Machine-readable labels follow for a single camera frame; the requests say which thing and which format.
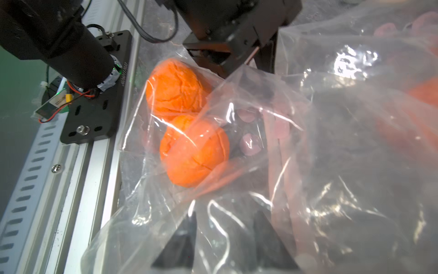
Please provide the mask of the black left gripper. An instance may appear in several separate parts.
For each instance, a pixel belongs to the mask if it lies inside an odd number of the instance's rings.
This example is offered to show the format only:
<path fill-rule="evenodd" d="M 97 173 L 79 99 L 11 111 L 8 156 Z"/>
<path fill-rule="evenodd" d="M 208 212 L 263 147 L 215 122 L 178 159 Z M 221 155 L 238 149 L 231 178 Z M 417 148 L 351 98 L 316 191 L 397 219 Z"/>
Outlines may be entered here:
<path fill-rule="evenodd" d="M 241 65 L 275 73 L 278 31 L 302 10 L 300 0 L 157 1 L 176 11 L 191 33 L 183 46 L 192 59 L 223 79 Z"/>

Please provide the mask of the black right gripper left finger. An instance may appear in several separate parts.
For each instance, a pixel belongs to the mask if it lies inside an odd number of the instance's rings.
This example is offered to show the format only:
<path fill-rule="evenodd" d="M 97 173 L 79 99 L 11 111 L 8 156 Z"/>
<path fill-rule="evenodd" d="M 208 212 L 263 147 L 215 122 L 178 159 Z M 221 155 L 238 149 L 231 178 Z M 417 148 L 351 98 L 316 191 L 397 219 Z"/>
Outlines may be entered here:
<path fill-rule="evenodd" d="M 152 263 L 151 268 L 192 269 L 195 260 L 196 235 L 196 213 L 188 214 Z"/>

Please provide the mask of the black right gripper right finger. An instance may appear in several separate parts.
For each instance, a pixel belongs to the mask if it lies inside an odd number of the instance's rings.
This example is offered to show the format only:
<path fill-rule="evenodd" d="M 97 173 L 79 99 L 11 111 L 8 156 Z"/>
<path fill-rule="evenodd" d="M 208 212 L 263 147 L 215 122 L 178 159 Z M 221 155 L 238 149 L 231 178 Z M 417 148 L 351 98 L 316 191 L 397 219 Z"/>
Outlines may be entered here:
<path fill-rule="evenodd" d="M 255 213 L 253 229 L 258 270 L 300 271 L 298 264 L 262 211 Z"/>

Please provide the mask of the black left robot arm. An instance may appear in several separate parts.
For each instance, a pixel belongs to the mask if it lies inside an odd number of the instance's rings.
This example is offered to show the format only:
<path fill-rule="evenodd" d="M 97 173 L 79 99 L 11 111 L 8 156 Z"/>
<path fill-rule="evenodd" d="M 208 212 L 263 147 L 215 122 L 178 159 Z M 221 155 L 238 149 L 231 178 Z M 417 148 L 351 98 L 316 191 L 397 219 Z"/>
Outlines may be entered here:
<path fill-rule="evenodd" d="M 281 27 L 301 1 L 159 1 L 191 32 L 183 45 L 193 60 L 221 78 L 254 59 L 274 70 Z M 82 24 L 81 1 L 2 1 L 1 46 L 21 60 L 42 60 L 83 89 L 105 90 L 114 67 Z"/>

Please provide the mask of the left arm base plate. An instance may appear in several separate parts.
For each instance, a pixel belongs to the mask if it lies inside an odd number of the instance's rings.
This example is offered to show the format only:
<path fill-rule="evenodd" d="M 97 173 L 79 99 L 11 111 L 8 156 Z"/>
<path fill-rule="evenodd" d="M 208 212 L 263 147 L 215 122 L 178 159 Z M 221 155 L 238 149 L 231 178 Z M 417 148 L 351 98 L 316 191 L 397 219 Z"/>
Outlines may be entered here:
<path fill-rule="evenodd" d="M 114 33 L 111 39 L 100 36 L 98 41 L 117 60 L 115 71 L 118 79 L 105 91 L 95 89 L 90 96 L 85 95 L 72 102 L 60 135 L 60 141 L 66 145 L 108 139 L 116 134 L 119 126 L 130 64 L 132 34 L 123 30 Z"/>

